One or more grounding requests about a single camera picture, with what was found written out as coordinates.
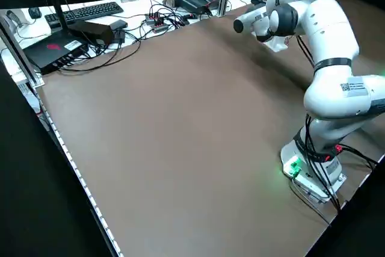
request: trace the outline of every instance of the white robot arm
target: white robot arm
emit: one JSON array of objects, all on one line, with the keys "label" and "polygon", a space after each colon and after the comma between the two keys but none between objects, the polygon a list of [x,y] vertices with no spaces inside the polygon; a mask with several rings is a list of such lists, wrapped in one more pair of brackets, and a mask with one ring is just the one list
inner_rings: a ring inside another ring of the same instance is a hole
[{"label": "white robot arm", "polygon": [[[313,121],[282,149],[281,159],[286,175],[320,201],[328,201],[328,192],[335,193],[346,180],[337,158],[338,143],[385,112],[385,78],[353,76],[351,65],[359,46],[335,0],[268,0],[266,6],[256,5],[237,18],[234,29],[252,31],[260,42],[302,34],[309,39],[314,79],[305,93],[304,106]],[[307,129],[316,157],[306,152]],[[295,168],[298,162],[302,163],[300,171]]]}]

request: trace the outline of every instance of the keyboard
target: keyboard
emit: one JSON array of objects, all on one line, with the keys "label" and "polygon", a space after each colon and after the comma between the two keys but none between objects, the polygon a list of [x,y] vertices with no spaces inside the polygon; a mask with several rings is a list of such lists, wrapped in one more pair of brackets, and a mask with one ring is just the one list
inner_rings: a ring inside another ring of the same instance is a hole
[{"label": "keyboard", "polygon": [[[108,2],[65,11],[64,18],[66,19],[67,24],[72,24],[76,20],[89,20],[121,12],[123,12],[123,9],[118,3]],[[60,22],[56,14],[47,14],[45,19],[51,29],[60,27]]]}]

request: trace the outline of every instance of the red object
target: red object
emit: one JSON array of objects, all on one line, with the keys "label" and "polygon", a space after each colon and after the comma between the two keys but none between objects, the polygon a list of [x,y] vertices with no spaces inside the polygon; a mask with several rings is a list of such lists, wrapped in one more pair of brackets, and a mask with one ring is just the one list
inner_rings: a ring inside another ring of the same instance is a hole
[{"label": "red object", "polygon": [[342,152],[342,147],[339,144],[335,145],[335,148],[336,148],[337,152],[339,152],[339,153]]},{"label": "red object", "polygon": [[60,50],[60,46],[56,45],[55,43],[51,44],[51,45],[47,45],[47,48],[54,51],[54,50],[57,50],[59,51]]}]

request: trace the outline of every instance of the brown mat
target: brown mat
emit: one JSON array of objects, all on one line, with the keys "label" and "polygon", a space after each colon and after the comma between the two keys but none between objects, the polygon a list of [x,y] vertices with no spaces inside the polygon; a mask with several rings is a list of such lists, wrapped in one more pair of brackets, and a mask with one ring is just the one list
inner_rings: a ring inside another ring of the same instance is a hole
[{"label": "brown mat", "polygon": [[[368,23],[362,2],[341,1],[362,47],[354,70],[378,73],[384,13],[363,4]],[[312,68],[294,39],[274,54],[236,34],[234,18],[146,40],[109,68],[45,78],[40,95],[125,256],[303,256],[325,228],[279,158],[304,123]],[[379,158],[366,132],[384,140],[383,120],[347,143]],[[349,199],[368,170],[350,155],[342,163]]]}]

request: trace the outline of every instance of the computer mouse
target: computer mouse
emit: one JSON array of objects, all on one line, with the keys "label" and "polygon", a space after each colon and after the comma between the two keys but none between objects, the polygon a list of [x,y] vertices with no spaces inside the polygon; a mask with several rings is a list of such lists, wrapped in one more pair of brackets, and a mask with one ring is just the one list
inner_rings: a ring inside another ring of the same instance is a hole
[{"label": "computer mouse", "polygon": [[29,16],[31,16],[32,19],[38,19],[41,18],[42,12],[38,7],[32,7],[28,9]]}]

